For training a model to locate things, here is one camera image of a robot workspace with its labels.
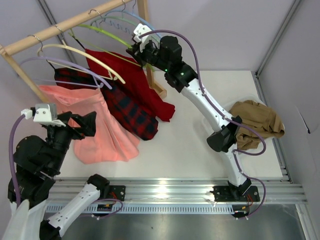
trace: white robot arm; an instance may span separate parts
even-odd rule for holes
[[[241,123],[241,118],[239,116],[233,117],[223,109],[209,92],[203,94],[198,83],[197,73],[182,61],[182,48],[176,37],[162,37],[159,48],[157,48],[149,36],[139,37],[150,31],[146,25],[139,24],[134,30],[133,36],[136,43],[132,48],[127,49],[127,52],[141,65],[149,63],[164,71],[165,79],[169,85],[188,98],[210,123],[213,134],[207,138],[207,143],[220,154],[228,175],[228,186],[218,187],[221,187],[229,196],[219,198],[220,193],[213,191],[215,201],[247,202],[245,194],[250,191],[258,192],[258,188],[251,186],[250,179],[239,171],[234,156],[236,154],[237,159],[239,159],[238,152],[234,151],[237,149],[236,133],[239,127],[226,120],[232,119]],[[208,103],[206,97],[210,99],[219,112]],[[29,136],[18,144],[19,148],[15,153],[14,162],[19,166],[16,174],[21,189],[21,197],[24,201],[16,211],[16,194],[11,180],[8,196],[11,201],[13,216],[3,240],[60,240],[84,209],[94,201],[105,198],[106,194],[109,193],[109,181],[95,174],[89,178],[83,190],[65,208],[48,220],[43,220],[46,199],[55,182],[53,177],[60,173],[59,170],[71,139],[94,136],[96,128],[95,125],[89,125],[95,122],[95,113],[81,117],[67,112],[58,117],[55,112],[54,104],[43,103],[36,106],[33,109],[34,121],[48,129],[48,140],[44,142],[37,136]],[[68,126],[70,118],[81,127],[75,129]],[[41,154],[48,157],[48,160],[41,162],[41,165],[35,164],[36,161],[30,161],[41,157]],[[25,179],[31,179],[32,181],[27,181],[27,184],[24,182],[25,185],[21,184],[23,182],[21,180]],[[254,202],[258,201],[259,195],[256,196]],[[18,228],[15,223],[21,223],[19,234],[15,233]]]
[[[127,49],[127,53],[143,66],[148,63],[164,71],[168,84],[188,98],[208,120],[213,134],[208,137],[207,143],[223,159],[229,186],[234,189],[233,194],[237,199],[237,197],[246,193],[251,186],[251,181],[240,173],[235,161],[234,154],[238,154],[234,151],[237,149],[236,133],[239,128],[226,119],[233,119],[241,123],[241,118],[239,116],[236,119],[233,118],[209,92],[206,91],[206,96],[204,96],[199,86],[197,73],[182,61],[182,47],[176,37],[162,37],[159,47],[157,47],[152,42],[151,35],[147,35],[148,32],[151,32],[151,29],[140,23],[133,32],[132,40],[135,44],[132,45],[132,48]],[[220,113],[208,103],[206,97],[210,99]]]

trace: cream hanger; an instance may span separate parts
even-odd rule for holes
[[[61,48],[61,49],[67,49],[67,50],[73,51],[75,53],[78,53],[78,54],[80,54],[80,55],[82,55],[82,56],[94,61],[95,63],[99,64],[100,66],[102,66],[104,69],[106,69],[109,72],[109,74],[112,73],[113,75],[115,75],[117,77],[117,79],[119,79],[123,84],[126,83],[126,81],[116,71],[114,71],[111,67],[109,67],[108,65],[106,65],[102,61],[96,59],[95,57],[91,56],[90,54],[88,54],[88,53],[86,53],[84,51],[81,51],[81,50],[76,49],[76,48],[71,47],[71,46],[62,45],[62,44],[47,44],[47,45],[44,45],[44,46],[42,46],[41,48],[38,49],[38,51],[36,52],[38,57],[41,56],[40,52],[43,49],[46,49],[46,48]],[[110,77],[105,77],[105,76],[103,76],[103,78],[107,78],[107,79],[110,79],[110,80],[116,80],[116,78],[112,79]]]
[[[66,44],[66,42],[65,42],[65,33],[64,33],[64,32],[61,30],[61,28],[58,27],[57,25],[52,25],[52,27],[57,28],[57,29],[61,32],[61,36],[62,36],[61,41],[62,41],[63,45],[67,46],[67,44]],[[41,43],[41,52],[43,52],[43,51],[42,51],[42,48],[43,48],[44,45],[43,45],[42,41],[40,41],[40,43]],[[83,71],[83,70],[81,70],[81,69],[79,69],[79,68],[74,68],[74,67],[71,67],[71,66],[69,66],[69,65],[65,65],[65,64],[62,64],[62,63],[57,63],[57,62],[50,61],[50,60],[46,60],[46,61],[47,61],[47,63],[50,64],[54,69],[55,69],[55,67],[54,67],[52,64],[58,65],[58,66],[61,66],[61,67],[67,68],[67,69],[72,69],[72,70],[77,71],[77,72],[86,73],[86,71]],[[104,78],[104,79],[117,80],[117,77],[112,78],[112,77],[109,77],[109,76],[102,76],[102,75],[98,75],[98,76],[101,77],[101,78]]]

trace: beige garment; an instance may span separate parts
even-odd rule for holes
[[[268,106],[252,100],[237,101],[230,110],[236,117],[242,118],[242,123],[258,132],[264,139],[280,138],[285,134],[284,125],[279,115]],[[251,131],[240,127],[236,135],[237,147],[241,150],[256,149],[261,142]]]

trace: salmon pink garment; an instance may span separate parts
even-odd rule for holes
[[[74,153],[84,164],[105,161],[128,161],[139,154],[139,140],[125,130],[110,114],[100,89],[70,90],[60,86],[39,86],[53,103],[59,113],[71,111],[81,116],[96,111],[96,133],[74,141]],[[71,120],[70,126],[78,127]]]

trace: white table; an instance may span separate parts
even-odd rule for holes
[[[59,177],[89,177],[100,174],[108,178],[226,178],[224,163],[206,143],[208,137],[203,116],[184,96],[171,88],[163,72],[155,78],[167,89],[166,102],[174,104],[176,112],[171,122],[159,121],[154,139],[141,141],[139,155],[129,162],[102,162],[85,165],[73,148],[68,151]],[[257,96],[250,71],[201,71],[201,79],[211,95],[222,105],[246,95]],[[263,180],[282,178],[282,172],[272,141],[260,156],[240,157],[244,171]]]

